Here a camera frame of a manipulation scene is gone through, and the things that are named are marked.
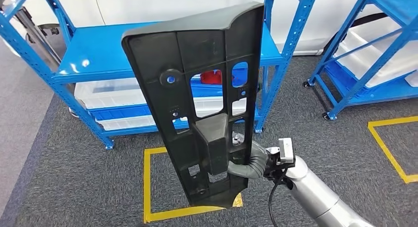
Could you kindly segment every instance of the gray carpet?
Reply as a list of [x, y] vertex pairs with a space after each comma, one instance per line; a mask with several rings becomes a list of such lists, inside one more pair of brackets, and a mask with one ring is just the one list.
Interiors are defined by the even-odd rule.
[[[295, 57], [265, 124], [254, 140], [274, 146], [292, 137], [296, 152], [355, 211], [376, 226], [418, 226], [417, 183], [405, 184], [367, 129], [368, 121], [417, 114], [418, 100], [402, 100], [345, 109], [336, 121], [325, 121], [322, 103], [305, 89], [318, 57]], [[143, 223], [143, 150], [163, 146], [157, 133], [117, 137], [115, 149], [103, 145], [56, 97], [47, 112], [47, 139], [39, 159], [24, 170], [29, 183], [19, 199], [9, 201], [0, 226], [139, 227]], [[415, 125], [379, 128], [387, 146], [405, 170], [418, 173]], [[151, 158], [152, 212], [187, 206], [166, 154]], [[268, 227], [268, 194], [272, 183], [252, 180], [244, 190], [243, 207], [148, 223], [150, 227]], [[279, 226], [315, 226], [284, 187], [273, 201]]]

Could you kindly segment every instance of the black plastic panel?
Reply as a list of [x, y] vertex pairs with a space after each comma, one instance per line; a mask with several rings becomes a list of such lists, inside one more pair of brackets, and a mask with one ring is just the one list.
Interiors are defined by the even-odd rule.
[[[157, 23], [126, 32], [122, 47], [134, 70], [190, 205], [231, 207], [248, 180], [225, 173], [228, 161], [247, 164], [251, 151], [264, 5], [248, 3]], [[232, 86], [232, 67], [247, 62], [248, 79]], [[190, 79], [221, 70], [223, 109], [196, 116]], [[246, 112], [233, 116], [232, 102], [246, 98]], [[189, 130], [172, 120], [187, 117]], [[232, 145], [232, 125], [245, 121], [244, 143]], [[199, 166], [198, 173], [190, 168]]]

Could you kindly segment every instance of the yellow floor tape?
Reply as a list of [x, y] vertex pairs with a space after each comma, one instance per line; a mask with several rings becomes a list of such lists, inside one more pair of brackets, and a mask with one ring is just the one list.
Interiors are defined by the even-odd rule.
[[404, 117], [404, 118], [397, 118], [397, 119], [390, 119], [390, 120], [379, 120], [379, 121], [370, 121], [368, 124], [368, 128], [372, 133], [373, 137], [375, 138], [376, 142], [379, 144], [383, 153], [387, 156], [390, 163], [392, 163], [395, 170], [398, 172], [399, 176], [404, 180], [405, 183], [417, 182], [418, 181], [418, 174], [405, 174], [402, 167], [396, 161], [395, 157], [386, 147], [383, 140], [380, 138], [379, 134], [376, 132], [375, 127], [378, 126], [386, 126], [386, 125], [395, 125], [395, 124], [402, 124], [402, 123], [410, 123], [410, 122], [418, 122], [418, 116], [411, 116], [411, 117]]
[[[165, 147], [150, 148], [150, 149], [145, 149], [144, 151], [144, 167], [143, 167], [144, 168], [144, 176], [143, 176], [144, 178], [143, 180], [143, 184], [144, 184], [143, 222], [144, 223], [224, 209], [223, 207], [216, 207], [216, 206], [196, 206], [196, 207], [187, 207], [187, 208], [181, 208], [181, 209], [176, 209], [176, 210], [151, 213], [151, 155], [165, 153], [165, 152], [167, 152]], [[234, 200], [233, 206], [234, 207], [243, 206], [243, 198], [241, 194], [237, 195], [237, 197]]]

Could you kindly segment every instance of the white car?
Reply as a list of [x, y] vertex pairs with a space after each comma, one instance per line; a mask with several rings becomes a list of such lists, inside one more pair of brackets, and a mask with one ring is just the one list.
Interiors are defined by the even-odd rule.
[[[60, 0], [76, 27], [165, 21], [248, 1], [252, 0]], [[321, 54], [355, 2], [356, 0], [316, 0], [295, 55]], [[298, 3], [298, 0], [274, 2], [271, 35], [279, 50], [283, 48]], [[27, 0], [24, 6], [32, 15], [33, 22], [41, 28], [58, 27], [58, 20], [45, 0]], [[357, 17], [356, 24], [384, 16], [375, 6], [367, 5]], [[26, 37], [26, 31], [21, 24], [14, 19], [11, 22], [21, 36]]]

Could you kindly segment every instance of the caster wheel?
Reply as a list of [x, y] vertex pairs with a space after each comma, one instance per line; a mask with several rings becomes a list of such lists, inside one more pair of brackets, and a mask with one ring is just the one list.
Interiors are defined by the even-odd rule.
[[305, 82], [303, 82], [303, 87], [304, 88], [308, 88], [308, 87], [310, 87], [310, 85], [309, 85], [309, 83], [307, 81], [305, 81]]
[[78, 118], [78, 115], [75, 114], [75, 112], [73, 110], [71, 110], [71, 108], [68, 107], [68, 111], [70, 112], [70, 114], [75, 117]]
[[329, 118], [329, 115], [328, 115], [326, 112], [322, 114], [322, 117], [323, 117], [325, 120], [329, 120], [329, 119], [330, 119], [330, 118]]

